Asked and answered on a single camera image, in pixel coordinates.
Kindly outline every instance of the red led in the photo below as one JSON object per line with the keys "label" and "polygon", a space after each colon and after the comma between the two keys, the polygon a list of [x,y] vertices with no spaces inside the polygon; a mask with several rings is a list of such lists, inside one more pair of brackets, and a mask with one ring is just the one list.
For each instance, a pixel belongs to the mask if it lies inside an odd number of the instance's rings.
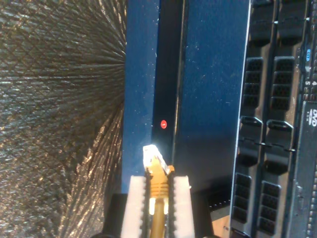
{"label": "red led", "polygon": [[160,126],[162,127],[162,129],[167,128],[167,122],[166,122],[165,120],[162,120],[162,121],[160,122]]}

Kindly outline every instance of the metallic insulation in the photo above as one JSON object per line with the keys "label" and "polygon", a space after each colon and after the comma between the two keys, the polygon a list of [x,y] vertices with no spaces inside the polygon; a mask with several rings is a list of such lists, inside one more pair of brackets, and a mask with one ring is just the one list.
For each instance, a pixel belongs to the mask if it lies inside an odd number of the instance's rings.
{"label": "metallic insulation", "polygon": [[120,185],[125,0],[0,1],[0,237],[90,237]]}

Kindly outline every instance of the ventilation grille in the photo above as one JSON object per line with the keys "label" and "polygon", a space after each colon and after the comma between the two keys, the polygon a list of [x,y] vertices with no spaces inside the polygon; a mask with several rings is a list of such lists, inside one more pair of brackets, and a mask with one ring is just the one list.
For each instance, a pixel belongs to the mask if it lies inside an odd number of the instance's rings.
{"label": "ventilation grille", "polygon": [[232,218],[241,223],[247,222],[250,187],[250,177],[236,174]]}
{"label": "ventilation grille", "polygon": [[261,194],[259,229],[273,235],[275,233],[278,198],[280,188],[264,182]]}
{"label": "ventilation grille", "polygon": [[294,59],[278,59],[275,61],[275,72],[271,91],[271,108],[287,111],[291,96]]}
{"label": "ventilation grille", "polygon": [[263,68],[262,58],[247,59],[247,71],[245,73],[245,84],[243,91],[243,105],[256,108],[259,105],[259,94],[261,87],[261,75]]}

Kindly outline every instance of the black slot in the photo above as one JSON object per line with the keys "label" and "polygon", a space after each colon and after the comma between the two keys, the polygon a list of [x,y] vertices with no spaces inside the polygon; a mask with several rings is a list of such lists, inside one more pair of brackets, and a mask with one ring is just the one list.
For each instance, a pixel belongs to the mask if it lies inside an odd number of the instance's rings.
{"label": "black slot", "polygon": [[245,107],[257,107],[258,104],[259,104],[259,97],[258,96],[244,95],[243,105]]}
{"label": "black slot", "polygon": [[293,71],[293,59],[278,59],[276,61],[275,71]]}
{"label": "black slot", "polygon": [[287,111],[289,109],[289,99],[284,97],[272,97],[271,108],[273,110]]}
{"label": "black slot", "polygon": [[258,83],[246,83],[244,94],[257,96],[260,92],[260,85]]}
{"label": "black slot", "polygon": [[247,212],[243,209],[238,208],[238,207],[233,207],[232,217],[235,220],[240,221],[241,223],[247,222]]}
{"label": "black slot", "polygon": [[273,185],[270,183],[266,183],[266,182],[263,185],[263,193],[266,193],[270,196],[278,197],[279,191],[280,191],[279,186],[276,186],[276,185]]}
{"label": "black slot", "polygon": [[289,97],[291,94],[291,87],[289,85],[275,84],[273,86],[273,96]]}
{"label": "black slot", "polygon": [[236,180],[236,183],[238,185],[242,185],[244,187],[250,187],[251,186],[251,178],[250,177],[247,177],[247,176],[244,176],[244,175],[240,175],[240,174],[237,174],[237,180]]}
{"label": "black slot", "polygon": [[266,219],[269,219],[269,220],[275,222],[275,220],[276,220],[276,210],[270,209],[270,208],[265,207],[265,206],[262,206],[261,217],[264,217]]}
{"label": "black slot", "polygon": [[262,196],[262,205],[272,209],[277,209],[278,199],[276,197],[264,194]]}
{"label": "black slot", "polygon": [[268,232],[270,235],[273,235],[275,231],[275,223],[265,218],[260,218],[259,228]]}
{"label": "black slot", "polygon": [[260,71],[247,71],[246,72],[246,83],[260,83],[261,72]]}
{"label": "black slot", "polygon": [[262,59],[247,60],[247,71],[261,71],[262,64],[263,64]]}
{"label": "black slot", "polygon": [[291,72],[275,72],[274,73],[274,83],[276,84],[291,84],[292,83]]}
{"label": "black slot", "polygon": [[236,185],[235,194],[237,196],[249,199],[250,190],[247,187],[244,187],[244,186],[241,186],[241,185]]}
{"label": "black slot", "polygon": [[234,196],[234,205],[244,210],[248,209],[248,200],[242,197]]}

